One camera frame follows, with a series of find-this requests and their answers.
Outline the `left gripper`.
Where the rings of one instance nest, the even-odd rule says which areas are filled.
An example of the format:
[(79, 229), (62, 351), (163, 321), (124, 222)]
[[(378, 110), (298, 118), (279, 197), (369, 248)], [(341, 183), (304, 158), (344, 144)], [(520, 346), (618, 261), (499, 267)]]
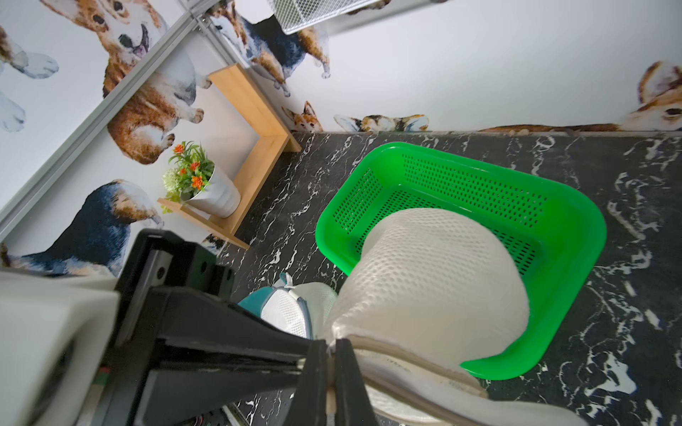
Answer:
[(168, 231), (138, 234), (96, 425), (176, 425), (259, 392), (293, 389), (310, 342), (232, 303), (234, 275)]

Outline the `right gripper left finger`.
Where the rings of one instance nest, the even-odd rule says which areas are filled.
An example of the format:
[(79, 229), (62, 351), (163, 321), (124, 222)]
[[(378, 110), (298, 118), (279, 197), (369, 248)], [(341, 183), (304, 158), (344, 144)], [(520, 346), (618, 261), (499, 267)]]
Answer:
[(284, 426), (327, 424), (328, 358), (325, 341), (312, 342)]

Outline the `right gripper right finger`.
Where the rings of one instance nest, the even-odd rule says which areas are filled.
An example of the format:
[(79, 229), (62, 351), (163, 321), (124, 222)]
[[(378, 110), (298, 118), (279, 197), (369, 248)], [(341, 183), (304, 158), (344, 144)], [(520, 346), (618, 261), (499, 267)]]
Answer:
[(337, 339), (335, 349), (337, 426), (378, 426), (352, 343)]

